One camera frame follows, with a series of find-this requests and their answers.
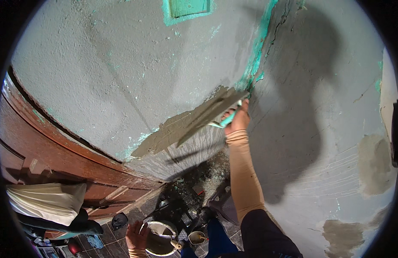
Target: arm sleeve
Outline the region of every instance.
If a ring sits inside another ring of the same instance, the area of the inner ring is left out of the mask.
[[[226,136],[230,149],[230,185],[239,224],[252,210],[265,209],[262,188],[255,170],[246,130],[238,130]]]
[[[130,258],[147,258],[145,250],[129,249]]]

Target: wooden door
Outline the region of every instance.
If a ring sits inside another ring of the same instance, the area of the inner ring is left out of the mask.
[[[93,219],[114,216],[162,185],[64,136],[8,75],[0,100],[0,164],[9,184],[86,183],[83,205]]]

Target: crack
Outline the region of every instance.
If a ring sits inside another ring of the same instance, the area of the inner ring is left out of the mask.
[[[284,13],[281,16],[281,21],[276,25],[275,28],[275,32],[274,32],[274,39],[271,40],[271,42],[269,42],[269,47],[268,47],[268,52],[265,55],[265,62],[263,63],[263,65],[265,65],[266,60],[267,60],[267,56],[269,55],[269,51],[271,50],[271,46],[274,44],[275,40],[276,40],[276,32],[278,31],[279,25],[282,25],[285,23],[286,19],[288,18],[289,12],[290,12],[290,0],[288,1],[288,10],[286,11],[286,4],[285,4],[285,10]]]

